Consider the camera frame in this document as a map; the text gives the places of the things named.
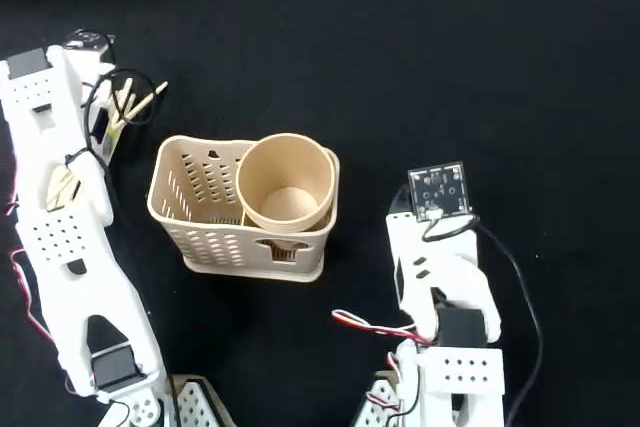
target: hole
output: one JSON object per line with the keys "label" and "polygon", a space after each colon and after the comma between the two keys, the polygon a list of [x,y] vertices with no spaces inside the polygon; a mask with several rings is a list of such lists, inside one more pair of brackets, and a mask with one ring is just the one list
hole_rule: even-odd
{"label": "hole", "polygon": [[67,269],[74,275],[84,275],[87,273],[87,266],[84,265],[84,261],[82,259],[72,260],[67,264]]}

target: plastic basket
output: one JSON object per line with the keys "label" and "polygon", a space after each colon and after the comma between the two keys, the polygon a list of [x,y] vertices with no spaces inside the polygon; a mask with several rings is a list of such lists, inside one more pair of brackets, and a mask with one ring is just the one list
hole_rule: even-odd
{"label": "plastic basket", "polygon": [[337,217],[338,158],[327,149],[336,169],[327,215],[306,232],[273,233],[244,215],[236,193],[236,169],[253,144],[168,138],[158,151],[147,208],[195,272],[311,282],[322,273],[324,246]]}

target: cylindrical container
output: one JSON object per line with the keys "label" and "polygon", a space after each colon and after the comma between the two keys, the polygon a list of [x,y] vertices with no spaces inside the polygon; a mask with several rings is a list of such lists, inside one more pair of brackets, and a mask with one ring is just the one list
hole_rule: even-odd
{"label": "cylindrical container", "polygon": [[299,134],[256,142],[236,172],[238,198],[249,218],[269,232],[313,227],[334,197],[336,172],[326,149]]}

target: red and white wire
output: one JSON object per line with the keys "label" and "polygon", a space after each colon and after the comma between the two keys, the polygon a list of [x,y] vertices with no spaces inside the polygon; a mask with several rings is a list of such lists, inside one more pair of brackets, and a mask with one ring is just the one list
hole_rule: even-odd
{"label": "red and white wire", "polygon": [[420,336],[417,332],[413,332],[409,329],[413,329],[415,324],[405,325],[402,327],[387,327],[384,325],[372,325],[362,317],[358,317],[351,312],[343,309],[334,309],[331,311],[331,316],[343,324],[350,325],[357,329],[368,330],[375,332],[379,335],[396,335],[398,337],[405,337],[413,339],[420,344],[430,344],[431,342],[424,337]]}
{"label": "red and white wire", "polygon": [[393,404],[391,402],[387,402],[383,398],[378,397],[373,392],[367,392],[364,395],[365,395],[365,397],[367,398],[367,400],[369,402],[371,402],[372,404],[376,404],[376,405],[382,407],[383,409],[393,409],[395,411],[399,411],[400,410],[400,404]]}
{"label": "red and white wire", "polygon": [[7,203],[7,207],[4,211],[4,215],[6,215],[7,217],[11,215],[11,213],[13,212],[13,209],[15,209],[16,206],[18,205],[18,203],[16,202],[17,198],[18,198],[18,193],[16,191],[16,170],[14,170],[11,195],[9,196],[9,202]]}
{"label": "red and white wire", "polygon": [[29,290],[29,283],[27,282],[27,277],[24,275],[24,270],[22,269],[22,266],[15,259],[16,254],[19,254],[21,252],[24,252],[23,248],[21,247],[15,248],[9,254],[9,258],[11,259],[11,265],[13,266],[13,270],[16,273],[16,276],[18,277],[18,284],[20,285],[20,289],[22,290],[22,293],[24,294],[24,297],[25,297],[25,301],[27,304],[27,320],[29,320],[29,322],[33,324],[33,326],[36,328],[36,330],[38,330],[38,332],[40,332],[43,336],[45,336],[47,339],[53,342],[53,337],[51,337],[51,334],[49,333],[49,331],[45,329],[44,326],[38,321],[38,319],[36,319],[31,313],[32,297],[31,297],[31,290]]}
{"label": "red and white wire", "polygon": [[392,352],[387,352],[387,364],[396,373],[396,376],[398,377],[398,382],[401,382],[402,374],[400,373],[400,367],[398,367],[398,362],[396,361],[395,356],[393,355]]}

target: popsicle stick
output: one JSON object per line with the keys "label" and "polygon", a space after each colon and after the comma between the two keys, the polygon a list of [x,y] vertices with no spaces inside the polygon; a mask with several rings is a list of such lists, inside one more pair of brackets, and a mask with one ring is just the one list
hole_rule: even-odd
{"label": "popsicle stick", "polygon": [[[157,88],[156,88],[156,92],[155,95],[160,95],[162,93],[162,91],[164,89],[167,88],[167,86],[169,85],[169,82],[167,82],[166,80],[161,83]],[[131,109],[131,112],[129,112],[127,115],[125,115],[125,118],[127,120],[131,120],[133,119],[136,115],[138,115],[140,112],[142,112],[142,110],[151,103],[151,101],[153,100],[154,95],[153,94],[149,94],[147,95],[144,99],[142,99],[133,109]],[[114,126],[114,128],[119,129],[124,127],[125,125],[125,121],[120,119]]]}

